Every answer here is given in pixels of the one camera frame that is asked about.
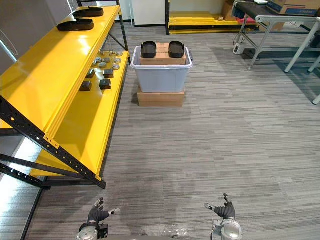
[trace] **conveyor belt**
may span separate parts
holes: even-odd
[[[258,5],[255,2],[238,2],[236,8],[246,13],[252,19],[256,19],[257,16],[279,16],[279,14],[270,10],[266,5]]]
[[[258,5],[254,2],[237,2],[235,7],[249,17],[254,19],[257,23],[261,22],[275,22],[275,23],[315,23],[314,16],[299,16],[299,15],[282,15],[269,9],[266,5]]]

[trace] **white wall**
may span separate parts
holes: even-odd
[[[225,0],[170,0],[171,12],[207,11],[220,14]]]
[[[166,23],[166,0],[132,0],[135,25]]]
[[[117,4],[115,1],[103,1],[103,2],[97,2],[97,3],[84,2],[82,5],[83,6],[115,6]],[[120,7],[121,7],[123,20],[131,20],[130,5],[131,5],[131,12],[132,12],[131,0],[120,0]]]
[[[17,49],[19,59],[36,42],[71,13],[67,0],[0,0],[0,29]],[[0,39],[12,49],[3,34]],[[14,62],[0,47],[0,75]]]

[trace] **metal table leg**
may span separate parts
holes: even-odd
[[[286,69],[284,70],[284,72],[288,73],[291,68],[293,67],[293,65],[296,63],[296,61],[298,60],[298,58],[300,57],[300,55],[303,53],[303,51],[305,50],[305,48],[309,45],[309,42],[311,41],[311,39],[313,38],[313,36],[316,34],[316,32],[318,31],[320,26],[320,21],[317,21],[313,28],[311,29],[310,33],[308,34],[308,36],[306,37],[306,39],[304,40],[303,44],[301,45],[301,47],[299,48],[299,50],[296,52],[296,54],[294,55],[293,59],[291,60],[291,62],[289,63],[289,65],[286,67]]]
[[[262,39],[259,47],[255,50],[255,54],[254,54],[254,56],[253,56],[253,58],[252,58],[252,61],[251,61],[251,63],[250,63],[250,66],[248,67],[248,70],[251,70],[251,67],[255,64],[255,62],[256,62],[256,60],[257,60],[257,57],[258,57],[258,55],[261,53],[261,49],[263,48],[263,46],[264,46],[264,44],[265,44],[265,41],[266,41],[268,35],[270,34],[271,29],[274,27],[274,25],[275,25],[275,22],[270,22],[270,25],[269,25],[269,27],[266,29],[265,34],[264,34],[264,36],[263,36],[263,39]]]
[[[242,23],[240,32],[239,32],[238,36],[236,37],[236,41],[235,41],[236,43],[239,43],[239,40],[240,40],[240,37],[241,37],[241,33],[245,33],[245,27],[246,27],[246,22],[248,20],[248,17],[249,17],[248,15],[244,16],[244,21]]]
[[[318,103],[320,103],[320,95],[315,99],[313,100],[312,102],[314,105],[317,105]]]
[[[320,64],[320,56],[315,61],[315,63],[312,65],[312,67],[309,68],[308,72],[312,73],[319,64]]]

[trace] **yellow metal shelving unit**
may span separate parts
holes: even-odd
[[[166,0],[165,8],[167,35],[238,32],[242,26],[242,23],[235,20],[219,21],[221,15],[211,14],[208,11],[170,11],[170,0]]]
[[[120,57],[120,69],[113,71],[111,89],[100,90],[99,82],[104,79],[103,70],[95,69],[95,76],[91,79],[91,91],[78,92],[55,136],[55,140],[94,172],[97,178],[99,178],[113,124],[128,56],[129,53],[125,51]],[[41,151],[36,162],[76,172],[45,150]],[[32,169],[30,175],[34,177],[58,176],[56,173],[38,169]]]
[[[103,16],[91,17],[92,30],[61,32],[55,27],[1,76],[0,128],[14,128],[43,150],[35,163],[0,155],[3,161],[31,167],[30,175],[2,163],[0,172],[42,189],[81,184],[106,187],[100,169],[130,56],[122,28],[125,51],[120,69],[114,70],[110,79],[111,89],[100,90],[103,74],[95,69],[91,91],[79,91],[121,15],[119,1],[103,11]],[[70,15],[64,22],[73,19]],[[54,182],[37,176],[78,179]]]

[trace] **small black box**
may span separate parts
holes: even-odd
[[[88,73],[86,74],[85,78],[86,79],[92,79],[94,77],[94,75],[95,75],[95,71],[93,69],[90,69],[88,71]]]
[[[103,70],[103,77],[106,79],[113,79],[114,70],[112,68]]]
[[[91,81],[84,81],[82,84],[81,84],[81,87],[79,89],[80,92],[88,92],[91,90],[91,87],[92,87],[92,83]]]
[[[111,89],[111,81],[110,79],[100,80],[99,87],[101,90]]]

